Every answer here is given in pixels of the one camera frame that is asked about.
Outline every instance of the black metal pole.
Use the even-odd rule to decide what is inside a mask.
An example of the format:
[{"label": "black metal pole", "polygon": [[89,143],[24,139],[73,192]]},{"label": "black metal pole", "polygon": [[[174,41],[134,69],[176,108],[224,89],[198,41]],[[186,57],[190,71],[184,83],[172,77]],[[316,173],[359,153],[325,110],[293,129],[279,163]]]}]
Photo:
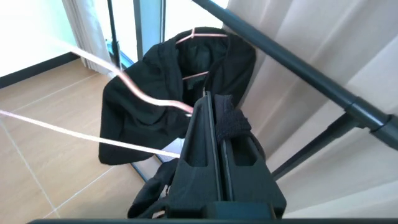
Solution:
[{"label": "black metal pole", "polygon": [[388,115],[364,99],[328,78],[296,55],[283,48],[253,26],[244,22],[227,9],[209,0],[193,0],[212,15],[223,21],[242,38],[260,48],[281,65],[294,72],[302,80],[342,107],[353,118],[371,130],[371,134],[388,146],[398,150],[398,117]]},{"label": "black metal pole", "polygon": [[314,140],[308,143],[304,148],[299,150],[294,156],[284,162],[278,169],[276,169],[272,176],[275,180],[278,180],[286,173],[296,168],[302,162],[306,161],[309,157],[317,153],[319,150],[327,146],[329,143],[342,137],[348,131],[353,128],[364,128],[350,115],[343,114],[336,121],[331,123],[329,127],[318,135]]},{"label": "black metal pole", "polygon": [[121,68],[122,66],[120,64],[120,49],[119,49],[119,42],[116,38],[116,28],[114,25],[112,0],[108,0],[108,11],[109,11],[109,20],[111,22],[112,51],[113,51],[114,63],[118,68]]}]

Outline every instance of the curtain fold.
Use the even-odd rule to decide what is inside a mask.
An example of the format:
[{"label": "curtain fold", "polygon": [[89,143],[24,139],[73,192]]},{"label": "curtain fold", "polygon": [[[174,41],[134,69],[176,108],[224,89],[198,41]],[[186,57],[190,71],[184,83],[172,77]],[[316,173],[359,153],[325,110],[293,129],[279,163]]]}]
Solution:
[{"label": "curtain fold", "polygon": [[[229,0],[233,13],[386,113],[398,113],[398,1]],[[241,109],[273,171],[344,111],[257,51]],[[398,152],[354,129],[278,180],[285,217],[398,217]]]},{"label": "curtain fold", "polygon": [[[107,62],[111,62],[93,0],[62,0],[77,46]],[[108,75],[109,70],[85,59],[85,67]]]}]

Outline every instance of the curtain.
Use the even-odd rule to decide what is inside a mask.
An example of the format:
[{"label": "curtain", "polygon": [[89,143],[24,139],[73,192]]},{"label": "curtain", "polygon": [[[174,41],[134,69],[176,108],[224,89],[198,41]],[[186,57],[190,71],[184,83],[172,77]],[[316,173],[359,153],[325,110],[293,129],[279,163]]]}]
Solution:
[{"label": "curtain", "polygon": [[[93,0],[62,0],[62,2],[77,46],[107,62],[111,62]],[[109,70],[94,62],[85,58],[81,60],[85,67],[89,69],[104,75],[112,75],[109,74]]]},{"label": "curtain", "polygon": [[[398,113],[398,1],[229,0],[252,26],[386,113]],[[257,51],[241,109],[271,171],[343,110]],[[284,218],[398,217],[398,152],[354,129],[277,181]]]}]

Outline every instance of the white curtain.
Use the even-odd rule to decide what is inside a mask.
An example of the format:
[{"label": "white curtain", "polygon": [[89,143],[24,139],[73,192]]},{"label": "white curtain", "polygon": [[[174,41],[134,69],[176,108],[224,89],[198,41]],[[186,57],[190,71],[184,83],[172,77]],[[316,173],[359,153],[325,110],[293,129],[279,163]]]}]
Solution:
[{"label": "white curtain", "polygon": [[[77,46],[107,62],[111,62],[93,0],[62,0]],[[109,70],[81,59],[94,71],[108,75]]]},{"label": "white curtain", "polygon": [[[229,0],[228,9],[386,113],[398,113],[398,1]],[[241,105],[273,171],[343,110],[257,51]],[[354,129],[277,181],[285,218],[398,217],[398,152]]]}]

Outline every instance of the tile grout line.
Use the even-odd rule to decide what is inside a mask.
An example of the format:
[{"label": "tile grout line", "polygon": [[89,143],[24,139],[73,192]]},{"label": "tile grout line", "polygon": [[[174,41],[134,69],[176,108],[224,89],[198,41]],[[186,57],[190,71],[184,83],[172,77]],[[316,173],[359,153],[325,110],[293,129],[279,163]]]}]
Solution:
[{"label": "tile grout line", "polygon": [[37,102],[39,102],[39,101],[42,101],[42,100],[44,100],[44,99],[46,99],[46,98],[48,98],[48,97],[50,97],[50,96],[52,96],[52,95],[54,95],[54,94],[56,94],[56,93],[59,93],[59,92],[61,92],[61,91],[63,91],[63,90],[66,90],[67,88],[70,88],[70,87],[72,87],[72,86],[74,86],[74,85],[77,85],[77,84],[79,84],[79,83],[81,83],[81,82],[83,82],[83,81],[85,81],[85,80],[88,80],[88,79],[90,79],[90,78],[93,78],[93,77],[96,76],[96,75],[99,75],[99,74],[96,73],[96,74],[90,75],[89,77],[86,77],[86,78],[84,78],[84,79],[82,79],[82,80],[79,80],[79,81],[77,81],[77,82],[75,82],[75,83],[72,83],[71,85],[65,86],[65,87],[63,87],[63,88],[61,88],[61,89],[59,89],[59,90],[57,90],[57,91],[55,91],[55,92],[52,92],[52,93],[50,93],[50,94],[48,94],[48,95],[46,95],[46,96],[43,96],[43,97],[41,97],[41,98],[39,98],[39,99],[37,99],[37,100],[35,100],[35,101],[32,101],[32,102],[30,102],[30,103],[28,103],[28,104],[26,104],[26,105],[24,105],[24,106],[21,106],[21,107],[19,107],[19,108],[17,108],[17,109],[14,109],[14,110],[12,110],[11,112],[15,112],[15,111],[21,110],[21,109],[23,109],[23,108],[25,108],[25,107],[27,107],[27,106],[33,105],[34,103],[37,103]]},{"label": "tile grout line", "polygon": [[29,163],[26,161],[24,155],[22,155],[21,150],[19,150],[19,147],[17,146],[17,144],[15,143],[14,139],[12,138],[11,134],[9,133],[9,131],[7,130],[7,128],[5,127],[5,125],[3,124],[3,122],[0,120],[0,126],[2,126],[2,128],[4,129],[4,131],[6,132],[7,137],[9,138],[9,140],[11,141],[12,145],[14,146],[14,149],[18,152],[19,156],[21,157],[21,159],[24,161],[25,166],[27,167],[27,169],[29,170],[30,174],[32,175],[33,179],[35,180],[36,184],[39,186],[40,190],[43,192],[44,197],[47,199],[47,201],[49,202],[51,208],[53,209],[53,211],[55,212],[55,214],[59,217],[58,212],[55,210],[55,207],[53,205],[53,203],[51,202],[49,196],[47,195],[47,193],[45,192],[43,186],[40,184],[39,180],[37,179],[36,175],[34,174],[32,168],[30,168]]},{"label": "tile grout line", "polygon": [[66,203],[68,203],[70,200],[72,200],[74,197],[76,197],[78,194],[80,194],[82,191],[84,191],[86,188],[88,188],[91,184],[94,184],[97,180],[99,180],[101,177],[103,177],[105,174],[107,174],[109,171],[111,171],[111,169],[113,169],[114,166],[112,166],[111,168],[109,168],[107,171],[105,171],[103,174],[101,174],[99,177],[97,177],[95,180],[91,181],[86,187],[83,187],[81,190],[79,190],[78,192],[76,192],[74,195],[72,195],[70,198],[68,198],[66,201],[64,201],[62,204],[60,204],[57,208],[54,209],[55,212],[57,212],[57,210],[62,207],[62,205],[65,205]]}]

